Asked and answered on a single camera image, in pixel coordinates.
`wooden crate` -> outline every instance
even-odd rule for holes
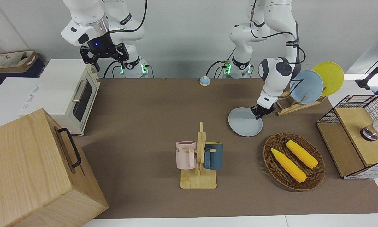
[[[354,175],[378,164],[378,140],[366,141],[360,130],[373,123],[365,109],[335,108],[339,123],[317,127],[341,177]]]
[[[82,226],[107,203],[78,144],[40,109],[0,127],[0,227]]]

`corn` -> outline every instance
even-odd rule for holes
[[[271,149],[274,157],[280,165],[299,183],[307,179],[307,175],[282,152]]]
[[[286,146],[288,149],[290,149],[291,152],[295,156],[298,157],[300,161],[302,161],[308,168],[312,169],[315,168],[316,165],[318,165],[318,161],[310,155],[308,151],[306,151],[304,148],[302,148],[300,145],[298,145],[296,142],[289,140],[286,143]]]

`brown table mat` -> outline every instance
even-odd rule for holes
[[[236,107],[251,107],[261,79],[102,79],[83,146],[109,209],[98,218],[219,217],[378,213],[378,187],[342,180],[315,125],[331,105],[263,117],[262,132],[241,137],[228,125]],[[224,143],[216,189],[181,189],[175,142]],[[262,151],[277,132],[296,133],[321,152],[326,177],[314,190],[284,190],[266,171]]]

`oven door handle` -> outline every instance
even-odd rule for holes
[[[74,95],[73,102],[80,102],[82,95],[84,94],[84,90],[87,87],[88,80],[81,80],[80,84],[78,85],[77,92]]]

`yellow plate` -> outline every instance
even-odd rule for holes
[[[342,68],[333,62],[319,63],[313,68],[323,81],[324,91],[322,96],[332,95],[337,92],[343,84],[344,73]]]

